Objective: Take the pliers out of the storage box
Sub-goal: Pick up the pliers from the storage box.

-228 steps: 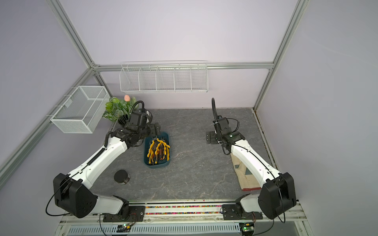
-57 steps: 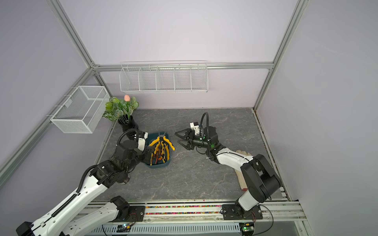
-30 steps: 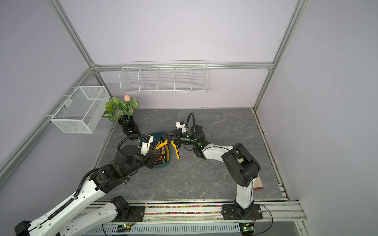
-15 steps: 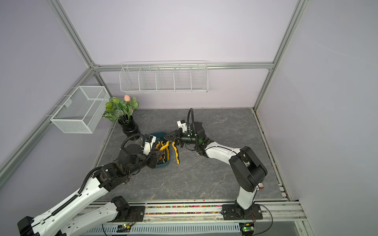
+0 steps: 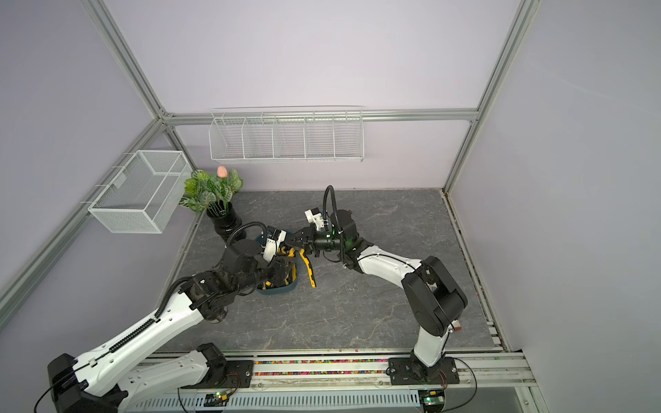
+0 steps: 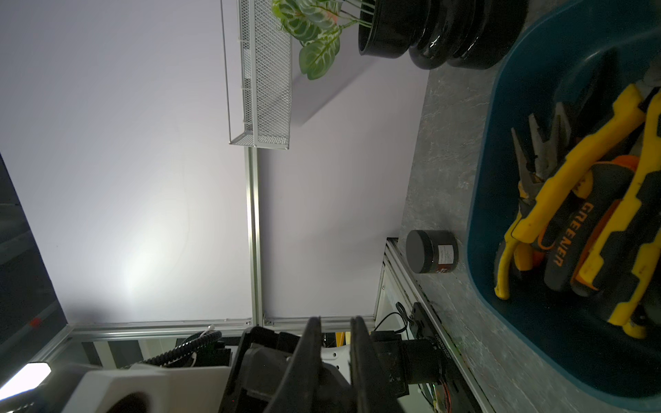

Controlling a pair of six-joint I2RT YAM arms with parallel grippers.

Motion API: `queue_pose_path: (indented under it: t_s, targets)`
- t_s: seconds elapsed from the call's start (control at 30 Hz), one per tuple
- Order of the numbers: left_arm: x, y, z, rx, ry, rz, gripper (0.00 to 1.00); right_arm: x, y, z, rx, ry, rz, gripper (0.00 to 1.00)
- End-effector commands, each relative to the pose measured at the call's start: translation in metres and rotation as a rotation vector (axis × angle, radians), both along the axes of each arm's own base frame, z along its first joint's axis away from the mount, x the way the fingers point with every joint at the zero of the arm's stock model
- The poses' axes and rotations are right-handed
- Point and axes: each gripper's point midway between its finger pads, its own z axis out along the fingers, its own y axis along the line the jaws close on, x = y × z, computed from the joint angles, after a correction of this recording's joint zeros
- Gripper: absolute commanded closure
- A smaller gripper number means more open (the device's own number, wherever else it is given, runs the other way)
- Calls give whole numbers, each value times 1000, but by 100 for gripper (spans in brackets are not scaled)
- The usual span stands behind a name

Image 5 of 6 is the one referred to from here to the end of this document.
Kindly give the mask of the teal plastic storage box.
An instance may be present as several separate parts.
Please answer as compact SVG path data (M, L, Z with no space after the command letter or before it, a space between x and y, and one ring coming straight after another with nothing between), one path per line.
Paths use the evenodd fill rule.
M278 230L266 238L263 258L268 263L266 281L258 285L262 294L280 294L293 290L297 285L297 257L295 250L285 246L287 232Z

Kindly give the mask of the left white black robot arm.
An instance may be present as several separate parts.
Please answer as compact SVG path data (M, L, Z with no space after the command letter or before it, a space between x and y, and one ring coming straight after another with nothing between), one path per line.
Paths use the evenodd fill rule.
M123 412L178 388L241 386L241 376L213 343L143 368L141 362L170 339L202 322L220 322L239 296L286 287L309 249L296 236L263 223L259 239L229 237L210 270L175 280L157 308L108 342L79 356L62 354L48 365L50 396L58 412Z

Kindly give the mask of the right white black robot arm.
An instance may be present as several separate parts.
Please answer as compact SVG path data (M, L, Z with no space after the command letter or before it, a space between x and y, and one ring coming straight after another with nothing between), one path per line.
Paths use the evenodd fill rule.
M432 369L444 359L449 336L456 330L468 296L435 256L420 260L398 256L369 242L358 232L349 210L339 209L334 187L325 189L322 208L305 211L308 226L287 235L284 244L297 249L314 280L308 255L337 252L345 268L373 275L401 287L419 325L411 365Z

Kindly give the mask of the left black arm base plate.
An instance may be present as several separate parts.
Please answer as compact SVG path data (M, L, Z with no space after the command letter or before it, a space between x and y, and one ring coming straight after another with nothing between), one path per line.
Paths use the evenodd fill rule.
M228 360L209 368L201 382L186 385L184 389L248 388L251 385L255 363L253 361Z

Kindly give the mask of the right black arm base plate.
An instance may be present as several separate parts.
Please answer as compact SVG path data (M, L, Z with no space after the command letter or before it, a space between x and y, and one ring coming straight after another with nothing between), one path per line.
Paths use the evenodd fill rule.
M387 362L386 375L392 385L456 385L460 383L455 359L444 357L427 367L414 356L393 357Z

